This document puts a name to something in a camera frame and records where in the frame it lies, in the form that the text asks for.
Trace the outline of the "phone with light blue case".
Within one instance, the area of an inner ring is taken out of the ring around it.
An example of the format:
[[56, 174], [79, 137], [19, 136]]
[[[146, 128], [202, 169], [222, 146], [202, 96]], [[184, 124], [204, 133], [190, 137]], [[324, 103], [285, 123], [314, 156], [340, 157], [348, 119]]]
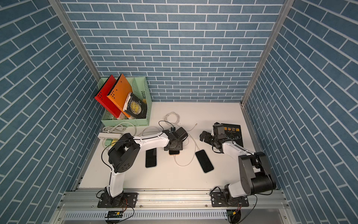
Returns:
[[146, 150], [145, 154], [145, 167], [154, 168], [157, 166], [157, 149]]

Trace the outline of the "small black controller board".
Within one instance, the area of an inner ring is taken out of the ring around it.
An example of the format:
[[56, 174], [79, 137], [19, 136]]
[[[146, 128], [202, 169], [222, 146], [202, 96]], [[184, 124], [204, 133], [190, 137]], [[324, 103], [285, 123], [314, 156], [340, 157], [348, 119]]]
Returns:
[[105, 216], [105, 219], [121, 219], [123, 217], [123, 211], [108, 211], [107, 215]]

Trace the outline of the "mint green perforated basket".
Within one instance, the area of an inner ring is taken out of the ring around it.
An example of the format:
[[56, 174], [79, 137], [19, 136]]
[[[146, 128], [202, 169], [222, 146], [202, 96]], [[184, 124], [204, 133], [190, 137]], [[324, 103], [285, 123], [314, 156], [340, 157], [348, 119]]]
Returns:
[[[104, 82], [109, 77], [100, 79], [98, 83], [98, 89], [102, 87]], [[102, 117], [102, 123], [104, 126], [114, 127], [120, 123], [123, 126], [128, 126], [128, 123], [133, 124], [136, 127], [139, 126], [148, 126], [150, 122], [151, 116], [151, 108], [152, 108], [152, 98], [150, 96], [150, 91], [148, 88], [148, 84], [145, 77], [126, 77], [128, 82], [131, 84], [132, 92], [143, 102], [147, 104], [147, 115], [145, 119], [128, 119], [123, 113], [121, 113], [120, 117], [116, 119], [113, 115], [111, 115], [106, 109], [104, 111], [104, 115]]]

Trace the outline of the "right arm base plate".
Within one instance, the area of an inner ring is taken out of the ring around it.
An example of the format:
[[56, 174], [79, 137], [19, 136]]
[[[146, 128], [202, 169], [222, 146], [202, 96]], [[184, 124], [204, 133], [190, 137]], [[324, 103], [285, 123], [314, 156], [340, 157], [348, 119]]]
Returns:
[[249, 207], [247, 197], [229, 197], [219, 191], [210, 193], [212, 207]]

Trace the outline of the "red folder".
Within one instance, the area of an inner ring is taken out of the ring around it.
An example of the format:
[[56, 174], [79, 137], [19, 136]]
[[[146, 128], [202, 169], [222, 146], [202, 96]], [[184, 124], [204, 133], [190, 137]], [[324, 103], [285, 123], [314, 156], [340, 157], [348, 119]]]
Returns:
[[118, 119], [121, 115], [120, 109], [115, 106], [115, 104], [107, 97], [110, 93], [110, 90], [116, 83], [116, 79], [113, 75], [111, 75], [99, 89], [98, 93], [94, 97], [94, 99], [99, 102], [111, 115], [113, 115], [116, 119]]

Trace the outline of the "orange folder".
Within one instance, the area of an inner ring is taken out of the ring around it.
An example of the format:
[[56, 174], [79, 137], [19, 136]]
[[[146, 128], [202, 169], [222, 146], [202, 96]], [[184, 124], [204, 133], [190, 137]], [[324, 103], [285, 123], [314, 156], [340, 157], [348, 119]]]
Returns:
[[124, 111], [124, 105], [129, 93], [132, 92], [131, 84], [128, 82], [124, 74], [121, 74], [111, 88], [107, 98], [128, 118], [132, 116]]

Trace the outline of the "aluminium front rail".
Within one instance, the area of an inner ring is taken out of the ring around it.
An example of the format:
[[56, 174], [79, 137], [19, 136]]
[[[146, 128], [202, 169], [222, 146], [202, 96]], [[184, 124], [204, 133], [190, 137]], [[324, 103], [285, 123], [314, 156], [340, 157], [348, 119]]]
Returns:
[[[138, 193], [135, 210], [170, 210], [170, 209], [216, 209], [212, 207], [210, 190], [158, 190], [128, 189], [125, 193]], [[63, 211], [96, 211], [98, 208], [99, 189], [80, 189], [66, 192], [58, 209]], [[248, 196], [249, 207], [243, 209], [288, 209], [289, 204], [281, 190], [271, 195]]]

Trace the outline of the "yellow charger plug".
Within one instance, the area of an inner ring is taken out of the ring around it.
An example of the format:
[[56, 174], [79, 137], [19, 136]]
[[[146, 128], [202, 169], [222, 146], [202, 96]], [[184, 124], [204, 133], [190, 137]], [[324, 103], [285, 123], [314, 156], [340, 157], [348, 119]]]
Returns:
[[116, 144], [116, 142], [117, 142], [117, 141], [118, 141], [117, 139], [112, 140], [112, 142], [111, 142], [111, 146], [114, 146], [114, 145]]

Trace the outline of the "Moon and Sixpence book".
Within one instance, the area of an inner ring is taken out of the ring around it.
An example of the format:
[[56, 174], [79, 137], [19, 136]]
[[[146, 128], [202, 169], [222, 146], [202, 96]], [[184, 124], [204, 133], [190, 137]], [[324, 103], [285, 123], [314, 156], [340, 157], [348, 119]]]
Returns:
[[147, 115], [147, 104], [133, 92], [128, 94], [123, 109], [133, 119], [145, 119]]

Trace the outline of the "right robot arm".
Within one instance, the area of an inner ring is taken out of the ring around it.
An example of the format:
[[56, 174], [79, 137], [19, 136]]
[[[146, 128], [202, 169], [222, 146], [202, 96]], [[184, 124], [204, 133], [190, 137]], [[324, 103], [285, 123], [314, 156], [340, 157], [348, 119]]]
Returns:
[[265, 192], [276, 189], [276, 181], [265, 153], [252, 152], [239, 145], [225, 133], [223, 124], [216, 122], [212, 134], [203, 131], [200, 134], [200, 141], [218, 149], [221, 154], [230, 156], [238, 163], [239, 170], [235, 173], [239, 176], [239, 181], [224, 187], [227, 201], [256, 194], [264, 195]]

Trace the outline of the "phone with pink case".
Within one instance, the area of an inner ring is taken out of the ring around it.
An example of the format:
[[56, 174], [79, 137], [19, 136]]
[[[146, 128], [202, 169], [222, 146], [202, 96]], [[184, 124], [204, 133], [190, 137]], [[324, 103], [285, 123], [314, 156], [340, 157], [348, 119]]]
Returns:
[[169, 151], [169, 155], [179, 155], [180, 151], [174, 151], [174, 150], [170, 150]]

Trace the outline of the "black phone dark case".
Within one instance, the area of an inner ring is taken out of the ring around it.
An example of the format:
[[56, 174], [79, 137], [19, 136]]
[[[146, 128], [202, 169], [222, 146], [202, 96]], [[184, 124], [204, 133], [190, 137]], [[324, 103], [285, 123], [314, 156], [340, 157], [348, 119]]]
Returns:
[[205, 150], [195, 152], [195, 156], [204, 173], [208, 173], [214, 170], [213, 164], [211, 163]]

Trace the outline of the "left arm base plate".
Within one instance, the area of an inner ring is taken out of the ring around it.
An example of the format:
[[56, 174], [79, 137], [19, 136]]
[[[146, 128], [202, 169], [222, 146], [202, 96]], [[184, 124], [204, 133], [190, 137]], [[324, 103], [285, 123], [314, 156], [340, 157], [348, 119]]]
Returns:
[[99, 196], [98, 208], [135, 208], [138, 200], [138, 193], [123, 193], [114, 199], [107, 193]]

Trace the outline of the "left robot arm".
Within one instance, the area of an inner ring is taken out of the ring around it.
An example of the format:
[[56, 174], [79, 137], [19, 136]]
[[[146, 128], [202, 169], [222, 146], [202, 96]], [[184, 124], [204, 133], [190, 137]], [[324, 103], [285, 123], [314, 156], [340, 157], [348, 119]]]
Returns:
[[115, 198], [123, 193], [125, 173], [132, 167], [140, 151], [159, 147], [165, 151], [181, 151], [187, 137], [188, 133], [182, 127], [177, 130], [163, 130], [144, 137], [124, 134], [108, 152], [111, 177], [106, 187], [107, 194]]

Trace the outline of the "black Murphy's law book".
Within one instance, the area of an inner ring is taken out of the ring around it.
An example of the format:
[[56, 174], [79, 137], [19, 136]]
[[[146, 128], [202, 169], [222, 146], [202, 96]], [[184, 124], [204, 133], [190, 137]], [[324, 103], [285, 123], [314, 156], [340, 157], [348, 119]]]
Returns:
[[234, 125], [234, 124], [225, 124], [223, 123], [224, 131], [227, 137], [231, 140], [234, 140], [238, 145], [243, 145], [243, 139], [242, 139], [242, 132], [241, 132], [241, 126], [240, 125]]

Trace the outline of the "green charger plug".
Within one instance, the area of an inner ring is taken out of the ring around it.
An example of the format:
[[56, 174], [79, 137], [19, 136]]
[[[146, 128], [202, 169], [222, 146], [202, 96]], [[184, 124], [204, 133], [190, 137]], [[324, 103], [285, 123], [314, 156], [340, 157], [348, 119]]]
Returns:
[[104, 146], [104, 147], [107, 147], [107, 146], [109, 146], [111, 143], [112, 143], [112, 139], [106, 139], [106, 140], [104, 140], [104, 142], [103, 142], [103, 146]]

